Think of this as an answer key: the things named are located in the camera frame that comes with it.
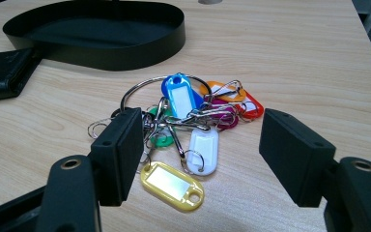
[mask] black tray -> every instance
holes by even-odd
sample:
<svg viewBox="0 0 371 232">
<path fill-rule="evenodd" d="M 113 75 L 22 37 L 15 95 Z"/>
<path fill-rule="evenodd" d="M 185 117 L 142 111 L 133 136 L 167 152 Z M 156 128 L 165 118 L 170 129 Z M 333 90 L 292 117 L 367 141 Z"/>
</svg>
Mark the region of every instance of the black tray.
<svg viewBox="0 0 371 232">
<path fill-rule="evenodd" d="M 131 1 L 67 1 L 36 8 L 3 27 L 16 49 L 44 59 L 107 71 L 145 68 L 186 42 L 185 16 L 172 5 Z"/>
</svg>

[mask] light wood tabletop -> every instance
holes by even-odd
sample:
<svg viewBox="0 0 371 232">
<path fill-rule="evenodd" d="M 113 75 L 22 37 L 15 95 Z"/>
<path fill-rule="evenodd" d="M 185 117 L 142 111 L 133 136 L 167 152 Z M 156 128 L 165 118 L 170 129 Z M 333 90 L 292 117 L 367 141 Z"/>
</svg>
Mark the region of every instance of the light wood tabletop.
<svg viewBox="0 0 371 232">
<path fill-rule="evenodd" d="M 51 2 L 0 3 L 0 51 L 14 49 L 2 31 L 8 20 Z M 44 186 L 55 161 L 87 155 L 87 127 L 120 107 L 130 87 L 178 72 L 237 79 L 264 107 L 295 116 L 331 142 L 336 160 L 371 160 L 371 43 L 351 0 L 160 2 L 185 13 L 185 46 L 173 57 L 126 72 L 42 60 L 19 97 L 0 101 L 0 205 Z M 160 97 L 159 83 L 151 84 L 128 106 L 146 109 Z M 259 154 L 262 121 L 220 133 L 218 167 L 199 179 L 206 195 L 196 211 L 163 203 L 137 175 L 128 201 L 100 208 L 103 231 L 325 231 L 326 201 L 299 208 Z M 179 137 L 187 148 L 190 132 Z M 182 169 L 174 146 L 153 160 Z"/>
</svg>

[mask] yellow key tag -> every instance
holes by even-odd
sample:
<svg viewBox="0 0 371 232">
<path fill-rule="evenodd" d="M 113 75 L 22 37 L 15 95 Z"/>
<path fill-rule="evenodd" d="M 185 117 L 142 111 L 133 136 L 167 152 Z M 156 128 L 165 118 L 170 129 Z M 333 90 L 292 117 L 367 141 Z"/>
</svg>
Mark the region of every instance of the yellow key tag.
<svg viewBox="0 0 371 232">
<path fill-rule="evenodd" d="M 144 188 L 178 210 L 192 211 L 203 203 L 203 186 L 165 163 L 155 161 L 146 165 L 140 179 Z"/>
</svg>

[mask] black object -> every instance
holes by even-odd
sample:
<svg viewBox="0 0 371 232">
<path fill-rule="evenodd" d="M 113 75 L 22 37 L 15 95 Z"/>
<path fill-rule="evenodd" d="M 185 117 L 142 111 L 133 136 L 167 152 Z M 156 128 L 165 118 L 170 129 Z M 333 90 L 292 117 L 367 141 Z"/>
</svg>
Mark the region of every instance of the black object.
<svg viewBox="0 0 371 232">
<path fill-rule="evenodd" d="M 40 62 L 32 48 L 0 52 L 0 100 L 19 96 Z"/>
<path fill-rule="evenodd" d="M 97 138 L 89 156 L 58 160 L 46 187 L 0 206 L 0 231 L 101 231 L 99 201 L 120 206 L 127 200 L 142 153 L 141 109 L 127 109 Z"/>
<path fill-rule="evenodd" d="M 66 1 L 20 14 L 3 27 L 15 48 L 34 47 L 44 59 L 100 70 L 152 66 L 186 42 L 183 12 L 134 1 Z"/>
<path fill-rule="evenodd" d="M 328 201 L 328 231 L 371 231 L 371 162 L 333 159 L 335 147 L 295 117 L 266 109 L 260 154 L 300 207 Z"/>
</svg>

